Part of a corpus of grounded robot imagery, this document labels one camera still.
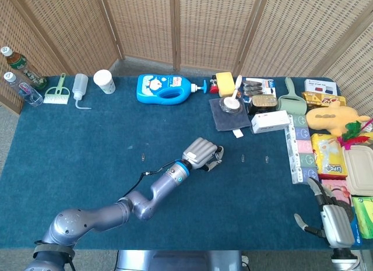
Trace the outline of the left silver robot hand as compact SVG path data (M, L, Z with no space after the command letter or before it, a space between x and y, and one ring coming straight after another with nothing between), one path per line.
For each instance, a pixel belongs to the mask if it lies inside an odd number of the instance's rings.
M211 171L222 162L223 146L218 146L204 138L197 138L183 152L182 159L193 170Z

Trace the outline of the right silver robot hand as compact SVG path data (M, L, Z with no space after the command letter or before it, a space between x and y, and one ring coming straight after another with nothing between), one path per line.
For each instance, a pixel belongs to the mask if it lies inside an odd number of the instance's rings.
M355 243L348 215L341 207L333 192L314 178L307 183L318 203L322 228L309 226L299 214L294 214L298 226L305 232L324 238L332 249L351 248Z

